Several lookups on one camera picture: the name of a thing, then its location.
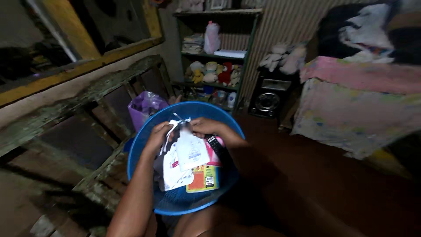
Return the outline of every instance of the purple plastic bag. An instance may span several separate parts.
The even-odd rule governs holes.
[[[158,110],[167,107],[168,103],[157,94],[149,91],[140,93],[127,106],[133,126],[138,132],[150,115]]]

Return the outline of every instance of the red stuffed toy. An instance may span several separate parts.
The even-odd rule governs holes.
[[[227,86],[231,81],[232,63],[224,62],[222,65],[224,66],[224,69],[223,72],[218,75],[218,82]]]

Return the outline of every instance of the window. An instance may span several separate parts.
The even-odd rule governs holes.
[[[0,106],[163,42],[149,0],[11,0],[0,6],[7,32],[0,35]]]

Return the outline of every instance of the plastic bag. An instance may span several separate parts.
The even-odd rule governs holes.
[[[204,50],[207,54],[213,54],[221,46],[221,40],[219,39],[219,25],[209,21],[205,32],[205,47]]]
[[[149,91],[140,93],[127,106],[133,126],[138,132],[151,115],[168,106],[165,99]]]

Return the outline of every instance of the yellow wooden frame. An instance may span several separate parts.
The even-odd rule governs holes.
[[[5,106],[162,43],[164,37],[159,22],[158,10],[149,4],[149,0],[142,1],[145,20],[151,38],[130,44],[121,49],[115,49],[101,56],[68,0],[43,0],[43,4],[51,18],[57,22],[70,44],[82,59],[90,61],[80,64],[72,70],[40,78],[25,86],[19,86],[3,92],[0,94],[0,106]]]

